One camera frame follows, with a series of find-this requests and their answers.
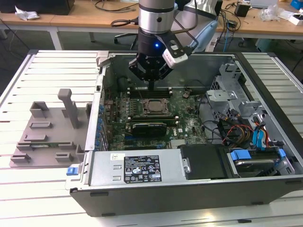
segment blue clip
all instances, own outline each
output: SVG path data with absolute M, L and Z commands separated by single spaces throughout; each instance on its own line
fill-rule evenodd
M 250 152 L 248 150 L 234 150 L 231 152 L 233 161 L 251 159 Z
M 279 149 L 279 155 L 281 156 L 281 158 L 286 157 L 286 153 L 283 149 Z
M 67 176 L 76 176 L 78 175 L 78 167 L 68 167 L 66 171 Z

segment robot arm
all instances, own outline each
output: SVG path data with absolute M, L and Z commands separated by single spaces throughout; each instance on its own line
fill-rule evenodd
M 149 90 L 153 90 L 155 81 L 164 79 L 193 52 L 192 40 L 188 43 L 190 37 L 185 32 L 196 32 L 202 45 L 209 42 L 216 29 L 216 2 L 191 0 L 178 13 L 179 23 L 174 23 L 177 11 L 174 0 L 139 0 L 138 54 L 129 63 L 129 69 L 139 79 L 149 82 Z M 183 29 L 179 25 L 191 28 Z

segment paper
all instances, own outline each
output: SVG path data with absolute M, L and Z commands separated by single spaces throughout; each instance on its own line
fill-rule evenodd
M 295 13 L 293 12 L 290 12 L 290 11 L 287 11 L 287 10 L 284 10 L 283 12 L 281 12 L 278 17 L 282 18 L 282 19 L 285 19 L 285 20 L 289 20 L 289 18 Z
M 39 18 L 36 12 L 26 12 L 23 10 L 18 9 L 16 6 L 15 15 L 17 15 L 20 19 L 27 21 L 28 19 L 37 19 Z

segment table leg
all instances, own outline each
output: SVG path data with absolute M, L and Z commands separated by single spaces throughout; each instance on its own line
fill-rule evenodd
M 0 39 L 7 39 L 7 37 L 5 30 L 0 30 Z
M 57 50 L 57 51 L 63 50 L 63 45 L 60 41 L 58 31 L 55 31 L 55 30 L 54 31 L 49 31 L 49 33 L 51 34 L 51 38 L 52 38 L 55 50 Z
M 89 38 L 90 38 L 90 41 L 91 41 L 92 43 L 94 43 L 94 42 L 96 41 L 93 32 L 90 32 L 90 33 L 89 33 Z

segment floor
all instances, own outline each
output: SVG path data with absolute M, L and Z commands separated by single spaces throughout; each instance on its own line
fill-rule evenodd
M 14 76 L 23 58 L 27 54 L 27 48 L 13 35 L 7 31 L 6 40 L 0 40 L 0 94 Z M 54 50 L 52 40 L 48 32 L 42 31 L 17 31 L 17 35 L 27 44 L 30 49 Z M 120 44 L 114 44 L 114 36 L 117 34 L 96 33 L 95 43 L 91 43 L 88 33 L 61 32 L 62 43 L 66 50 L 129 50 L 134 37 L 120 39 Z M 234 38 L 228 48 L 228 52 L 258 52 L 255 47 L 256 40 L 249 39 L 239 47 L 240 38 Z M 224 44 L 218 44 L 215 51 L 222 52 Z M 302 57 L 303 42 L 290 43 L 285 40 L 271 42 L 269 51 L 274 52 L 279 59 L 292 70 L 298 60 Z M 294 75 L 303 80 L 303 61 L 297 66 Z

